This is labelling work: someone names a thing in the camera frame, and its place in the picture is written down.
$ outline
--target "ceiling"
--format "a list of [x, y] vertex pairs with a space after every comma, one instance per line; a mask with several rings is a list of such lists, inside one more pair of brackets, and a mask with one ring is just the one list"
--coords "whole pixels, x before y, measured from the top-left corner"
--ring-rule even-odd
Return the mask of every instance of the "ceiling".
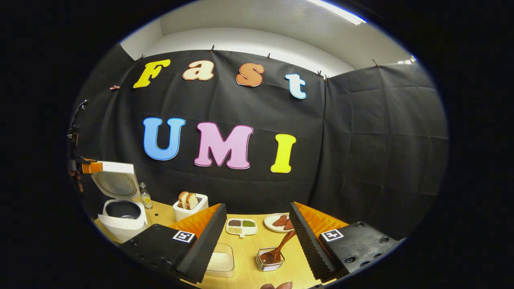
[[160, 19], [163, 35], [211, 27], [262, 30], [297, 39], [355, 69], [410, 59], [393, 39], [370, 23], [353, 25], [306, 0], [199, 0]]

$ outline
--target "wooden table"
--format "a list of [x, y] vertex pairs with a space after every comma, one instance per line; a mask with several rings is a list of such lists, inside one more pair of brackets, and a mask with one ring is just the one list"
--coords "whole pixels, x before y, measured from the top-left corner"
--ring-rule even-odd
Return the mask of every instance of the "wooden table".
[[[153, 208], [146, 210], [149, 225], [160, 224], [169, 226], [175, 223], [175, 214], [172, 206], [155, 201], [152, 201], [152, 204]], [[205, 275], [202, 283], [197, 284], [192, 284], [185, 280], [182, 281], [199, 288], [223, 289], [260, 289], [264, 284], [271, 283], [276, 287], [289, 281], [292, 281], [293, 288], [297, 289], [310, 288], [320, 284], [320, 280], [316, 280], [313, 277], [297, 236], [293, 237], [283, 247], [282, 254], [286, 261], [279, 269], [270, 272], [261, 272], [257, 269], [255, 264], [257, 250], [278, 246], [285, 235], [284, 233], [273, 232], [264, 225], [264, 218], [267, 215], [227, 214], [227, 219], [253, 219], [257, 223], [258, 228], [257, 234], [245, 236], [244, 238], [228, 234], [225, 230], [219, 236], [218, 243], [228, 244], [234, 252], [235, 269], [232, 277], [223, 278]], [[119, 243], [98, 219], [95, 220], [95, 224], [110, 240]]]

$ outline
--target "white wall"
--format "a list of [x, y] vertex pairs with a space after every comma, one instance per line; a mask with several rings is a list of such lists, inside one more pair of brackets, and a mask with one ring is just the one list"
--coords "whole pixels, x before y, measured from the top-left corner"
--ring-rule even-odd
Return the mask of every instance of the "white wall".
[[120, 44], [132, 59], [137, 59], [161, 37], [160, 19], [156, 19], [126, 37]]
[[168, 34], [162, 36], [144, 52], [135, 53], [141, 48], [140, 42], [143, 38], [148, 37], [142, 32], [143, 29], [134, 34], [134, 38], [139, 39], [126, 39], [121, 43], [129, 55], [135, 55], [135, 58], [141, 56], [141, 53], [150, 56], [181, 50], [210, 50], [212, 45], [215, 45], [214, 49], [217, 50], [262, 56], [268, 56], [268, 53], [271, 53], [272, 59], [291, 63], [315, 73], [321, 70], [321, 73], [328, 77], [354, 70], [333, 55], [299, 40], [244, 28], [203, 28]]

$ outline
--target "wooden spoon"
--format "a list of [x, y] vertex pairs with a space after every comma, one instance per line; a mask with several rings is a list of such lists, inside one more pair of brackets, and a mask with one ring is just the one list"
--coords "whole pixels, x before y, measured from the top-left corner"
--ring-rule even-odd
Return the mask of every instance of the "wooden spoon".
[[282, 242], [276, 249], [266, 252], [260, 256], [262, 263], [266, 264], [266, 265], [279, 263], [280, 262], [280, 250], [282, 249], [284, 244], [287, 241], [291, 240], [291, 238], [294, 237], [295, 235], [296, 235], [295, 231], [289, 231], [286, 234], [286, 236], [284, 236], [284, 238], [282, 239]]

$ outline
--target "meat slice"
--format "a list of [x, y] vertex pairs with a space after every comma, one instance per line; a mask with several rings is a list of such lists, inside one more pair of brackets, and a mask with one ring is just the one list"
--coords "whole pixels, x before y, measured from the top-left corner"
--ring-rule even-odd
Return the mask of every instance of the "meat slice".
[[281, 226], [284, 226], [286, 223], [287, 223], [287, 215], [282, 215], [282, 216], [280, 216], [280, 218], [278, 220], [276, 220], [273, 223], [273, 226], [281, 227]]
[[287, 219], [287, 223], [284, 226], [284, 230], [291, 230], [291, 229], [292, 229], [291, 219]]

